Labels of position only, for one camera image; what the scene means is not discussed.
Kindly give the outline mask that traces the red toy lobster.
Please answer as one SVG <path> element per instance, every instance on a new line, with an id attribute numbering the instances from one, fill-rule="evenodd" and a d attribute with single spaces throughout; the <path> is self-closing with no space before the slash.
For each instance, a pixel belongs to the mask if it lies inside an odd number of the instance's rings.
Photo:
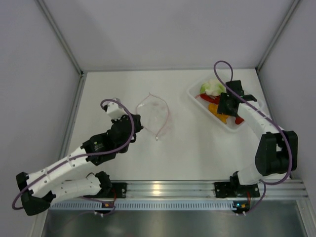
<path id="1" fill-rule="evenodd" d="M 199 98 L 199 97 L 202 98 L 204 101 L 209 102 L 208 110 L 213 115 L 215 115 L 224 124 L 227 123 L 227 119 L 230 116 L 221 115 L 221 114 L 217 113 L 218 105 L 219 105 L 219 102 L 220 102 L 220 95 L 219 96 L 209 96 L 206 93 L 202 93 L 202 94 L 199 94 L 199 95 L 195 96 L 196 99 Z"/>

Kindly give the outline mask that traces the white toy cauliflower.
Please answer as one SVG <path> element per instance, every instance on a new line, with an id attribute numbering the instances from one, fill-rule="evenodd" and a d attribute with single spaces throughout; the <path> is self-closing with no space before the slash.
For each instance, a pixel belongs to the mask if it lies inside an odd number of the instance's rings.
<path id="1" fill-rule="evenodd" d="M 200 94 L 205 93 L 209 96 L 219 96 L 226 91 L 225 87 L 216 79 L 204 82 L 200 87 Z"/>

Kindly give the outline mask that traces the clear zip top bag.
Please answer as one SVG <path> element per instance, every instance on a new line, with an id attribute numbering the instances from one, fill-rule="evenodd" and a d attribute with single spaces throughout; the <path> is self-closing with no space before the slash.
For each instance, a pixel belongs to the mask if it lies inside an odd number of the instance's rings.
<path id="1" fill-rule="evenodd" d="M 135 107 L 137 115 L 141 116 L 141 124 L 146 131 L 158 141 L 164 135 L 170 120 L 170 108 L 161 97 L 148 93 Z"/>

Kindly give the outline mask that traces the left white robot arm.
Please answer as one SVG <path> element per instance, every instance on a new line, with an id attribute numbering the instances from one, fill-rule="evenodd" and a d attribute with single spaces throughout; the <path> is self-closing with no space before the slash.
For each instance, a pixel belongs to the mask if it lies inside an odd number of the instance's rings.
<path id="1" fill-rule="evenodd" d="M 129 144 L 143 129 L 141 116 L 123 115 L 112 120 L 104 133 L 92 136 L 67 157 L 38 172 L 16 175 L 22 208 L 28 216 L 40 214 L 53 204 L 78 197 L 112 197 L 113 185 L 104 171 L 97 167 L 127 152 Z"/>

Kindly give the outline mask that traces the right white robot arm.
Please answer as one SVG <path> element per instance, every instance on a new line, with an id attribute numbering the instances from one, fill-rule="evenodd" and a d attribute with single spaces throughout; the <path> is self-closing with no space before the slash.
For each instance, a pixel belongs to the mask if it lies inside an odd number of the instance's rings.
<path id="1" fill-rule="evenodd" d="M 297 168 L 297 134 L 276 125 L 257 99 L 244 93 L 240 80 L 225 83 L 225 88 L 217 112 L 242 118 L 259 139 L 254 160 L 230 177 L 231 192 L 242 196 L 260 181 L 269 186 L 283 183 Z"/>

